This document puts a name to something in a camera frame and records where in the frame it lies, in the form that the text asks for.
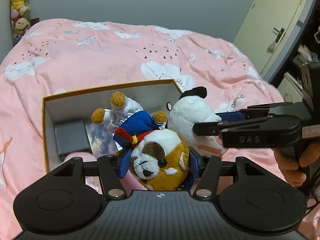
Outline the person's right hand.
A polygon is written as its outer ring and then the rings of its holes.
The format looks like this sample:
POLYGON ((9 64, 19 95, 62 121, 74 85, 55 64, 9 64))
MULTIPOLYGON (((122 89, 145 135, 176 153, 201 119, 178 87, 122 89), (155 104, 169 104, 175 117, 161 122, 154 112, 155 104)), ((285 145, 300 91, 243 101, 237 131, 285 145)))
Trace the person's right hand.
POLYGON ((306 181, 306 174, 299 167, 307 167, 319 159, 319 142, 312 142, 300 156, 299 161, 285 157, 279 148, 273 148, 275 160, 285 180, 292 186, 301 186, 306 181))

